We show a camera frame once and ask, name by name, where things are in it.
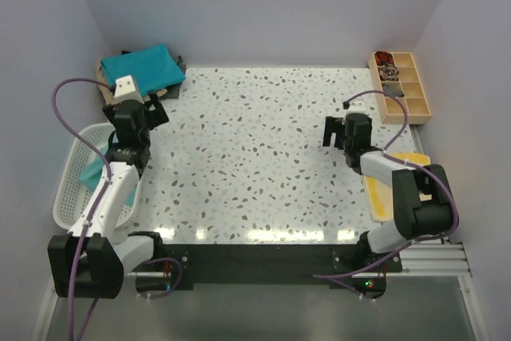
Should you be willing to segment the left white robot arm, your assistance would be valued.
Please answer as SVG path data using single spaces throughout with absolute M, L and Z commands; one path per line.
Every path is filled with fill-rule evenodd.
M 165 262 L 157 232 L 133 232 L 121 244 L 110 240 L 129 195 L 141 180 L 150 158 L 150 132 L 168 122 L 155 93 L 149 101 L 122 101 L 103 111 L 114 130 L 109 135 L 100 182 L 85 212 L 65 235 L 48 244 L 53 282 L 60 297 L 113 299 L 124 277 L 139 265 L 148 271 Z

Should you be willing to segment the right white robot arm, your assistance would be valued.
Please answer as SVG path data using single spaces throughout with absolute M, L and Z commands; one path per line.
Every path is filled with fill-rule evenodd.
M 392 218 L 361 234 L 355 251 L 346 258 L 352 268 L 367 272 L 414 240 L 436 240 L 458 226 L 458 211 L 444 168 L 392 157 L 371 144 L 371 134 L 372 119 L 363 113 L 325 120 L 323 146 L 333 141 L 350 169 L 379 180 L 392 192 Z

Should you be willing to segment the mint green t shirt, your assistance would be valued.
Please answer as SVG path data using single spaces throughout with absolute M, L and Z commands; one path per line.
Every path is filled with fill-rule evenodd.
M 113 142 L 116 144 L 118 142 L 117 135 L 115 134 L 115 130 L 112 131 L 109 134 L 108 142 Z M 87 151 L 90 151 L 94 154 L 93 160 L 84 167 L 84 169 L 81 171 L 78 180 L 80 183 L 82 183 L 89 192 L 93 193 L 96 189 L 96 187 L 99 185 L 101 174 L 102 174 L 102 168 L 103 168 L 103 161 L 101 158 L 92 151 L 88 146 L 85 146 Z M 104 145 L 100 148 L 100 151 L 103 155 L 106 154 L 108 149 L 108 145 Z M 133 188 L 129 196 L 127 197 L 127 200 L 125 202 L 126 206 L 132 207 L 133 203 L 135 201 L 135 195 L 137 192 L 137 187 Z

